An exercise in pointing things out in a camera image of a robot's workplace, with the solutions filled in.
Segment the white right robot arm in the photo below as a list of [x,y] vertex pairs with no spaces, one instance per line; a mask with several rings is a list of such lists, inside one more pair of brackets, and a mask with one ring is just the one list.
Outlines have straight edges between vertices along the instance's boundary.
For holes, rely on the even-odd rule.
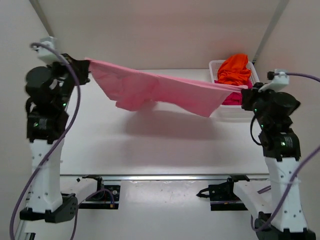
[[308,228],[300,200],[298,173],[308,162],[301,161],[298,136],[292,130],[290,115],[300,106],[291,94],[275,91],[258,82],[242,89],[242,109],[253,112],[253,121],[261,128],[259,145],[269,172],[271,202],[238,181],[234,194],[251,214],[251,228],[260,240],[314,240]]

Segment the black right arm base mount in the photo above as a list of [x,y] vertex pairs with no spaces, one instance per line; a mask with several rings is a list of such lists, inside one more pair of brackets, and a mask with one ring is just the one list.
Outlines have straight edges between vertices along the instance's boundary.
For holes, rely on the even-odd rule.
[[200,190],[196,196],[209,199],[211,211],[247,211],[239,197],[234,194],[234,185],[239,181],[250,182],[257,178],[249,178],[245,174],[232,174],[225,182],[209,184]]

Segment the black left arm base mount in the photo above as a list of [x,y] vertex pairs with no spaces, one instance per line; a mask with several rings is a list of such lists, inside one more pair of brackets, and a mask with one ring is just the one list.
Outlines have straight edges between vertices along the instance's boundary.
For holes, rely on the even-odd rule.
[[119,208],[121,182],[106,180],[100,175],[85,175],[76,179],[79,183],[89,183],[89,189],[81,190],[79,209],[117,210]]

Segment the light pink t-shirt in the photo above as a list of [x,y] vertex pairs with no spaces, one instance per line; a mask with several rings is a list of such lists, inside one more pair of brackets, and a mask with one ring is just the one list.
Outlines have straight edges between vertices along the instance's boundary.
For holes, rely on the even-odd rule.
[[95,59],[89,62],[89,71],[105,95],[116,107],[131,112],[147,103],[164,102],[208,118],[231,93],[247,89],[245,85],[148,73]]

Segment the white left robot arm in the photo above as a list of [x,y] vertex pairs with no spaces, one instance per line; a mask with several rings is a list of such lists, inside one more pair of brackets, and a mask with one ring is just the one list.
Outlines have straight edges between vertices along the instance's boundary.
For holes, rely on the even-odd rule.
[[69,122],[68,103],[76,87],[73,75],[58,60],[31,69],[25,76],[26,138],[32,152],[28,205],[19,212],[25,221],[63,223],[74,218],[75,193],[61,193],[60,161]]

